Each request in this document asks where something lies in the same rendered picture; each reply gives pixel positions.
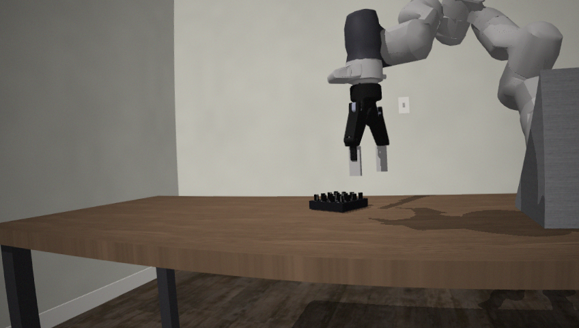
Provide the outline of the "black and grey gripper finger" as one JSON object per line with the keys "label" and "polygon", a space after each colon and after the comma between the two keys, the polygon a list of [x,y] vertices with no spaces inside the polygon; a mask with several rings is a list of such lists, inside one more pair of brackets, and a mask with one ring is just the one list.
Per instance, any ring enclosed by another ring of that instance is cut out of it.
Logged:
{"label": "black and grey gripper finger", "polygon": [[373,138],[376,143],[376,169],[377,172],[387,172],[387,152],[386,146],[389,145],[389,137],[384,122],[382,107],[373,109],[375,117],[374,124],[367,124],[369,126]]}
{"label": "black and grey gripper finger", "polygon": [[361,147],[360,142],[370,117],[373,114],[373,108],[368,108],[365,118],[361,118],[361,103],[349,103],[348,121],[346,124],[343,142],[348,147],[350,176],[362,176]]}

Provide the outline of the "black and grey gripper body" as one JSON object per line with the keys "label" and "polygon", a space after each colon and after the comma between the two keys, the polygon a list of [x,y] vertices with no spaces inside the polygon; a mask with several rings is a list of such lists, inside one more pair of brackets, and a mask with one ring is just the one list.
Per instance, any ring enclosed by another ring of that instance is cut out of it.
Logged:
{"label": "black and grey gripper body", "polygon": [[[368,108],[376,109],[376,102],[382,99],[382,88],[378,83],[359,83],[350,87],[350,100],[361,102],[361,118],[365,118]],[[369,124],[374,124],[374,114],[371,115]]]}

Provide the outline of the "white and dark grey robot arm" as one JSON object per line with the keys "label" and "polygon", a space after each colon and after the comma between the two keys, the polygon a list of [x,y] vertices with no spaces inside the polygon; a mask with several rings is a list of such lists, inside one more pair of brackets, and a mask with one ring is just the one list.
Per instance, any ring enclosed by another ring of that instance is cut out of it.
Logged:
{"label": "white and dark grey robot arm", "polygon": [[519,111],[527,146],[539,72],[552,69],[563,35],[545,21],[520,29],[502,12],[485,7],[484,1],[412,0],[401,9],[399,24],[386,29],[379,24],[375,10],[348,14],[344,27],[346,64],[332,71],[328,82],[379,83],[386,79],[383,68],[426,59],[434,38],[449,46],[461,44],[472,23],[478,41],[490,56],[508,60],[499,81],[498,99],[507,108]]}

